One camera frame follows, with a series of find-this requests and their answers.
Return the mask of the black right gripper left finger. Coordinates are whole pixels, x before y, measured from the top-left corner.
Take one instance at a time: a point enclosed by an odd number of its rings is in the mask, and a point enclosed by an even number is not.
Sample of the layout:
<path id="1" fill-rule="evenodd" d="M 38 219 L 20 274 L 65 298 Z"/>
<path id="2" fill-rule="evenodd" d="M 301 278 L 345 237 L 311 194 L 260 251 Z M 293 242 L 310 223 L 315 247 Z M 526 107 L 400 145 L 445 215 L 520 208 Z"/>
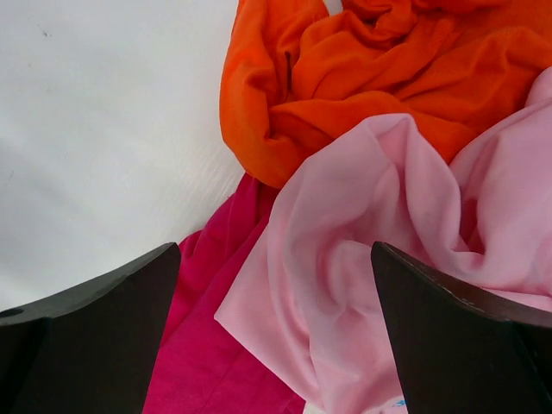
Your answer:
<path id="1" fill-rule="evenodd" d="M 166 243 L 1 313 L 3 413 L 140 413 L 179 272 Z"/>

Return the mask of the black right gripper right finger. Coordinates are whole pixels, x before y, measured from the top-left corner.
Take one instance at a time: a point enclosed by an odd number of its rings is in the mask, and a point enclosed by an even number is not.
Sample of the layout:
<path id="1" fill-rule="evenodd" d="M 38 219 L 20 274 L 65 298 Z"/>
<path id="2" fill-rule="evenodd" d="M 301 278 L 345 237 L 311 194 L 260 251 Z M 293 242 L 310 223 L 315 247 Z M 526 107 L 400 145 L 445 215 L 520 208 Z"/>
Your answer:
<path id="1" fill-rule="evenodd" d="M 379 301 L 410 413 L 549 413 L 551 315 L 372 247 Z"/>

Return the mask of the orange t shirt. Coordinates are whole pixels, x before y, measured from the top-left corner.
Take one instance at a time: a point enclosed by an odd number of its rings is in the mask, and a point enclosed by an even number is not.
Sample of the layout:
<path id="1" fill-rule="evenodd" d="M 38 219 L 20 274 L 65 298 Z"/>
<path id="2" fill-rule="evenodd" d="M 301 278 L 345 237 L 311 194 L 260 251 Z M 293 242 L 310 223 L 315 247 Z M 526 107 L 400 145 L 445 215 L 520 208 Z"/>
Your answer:
<path id="1" fill-rule="evenodd" d="M 548 1 L 241 1 L 220 123 L 247 173 L 280 188 L 370 116 L 411 115 L 452 160 L 520 110 L 551 65 Z"/>

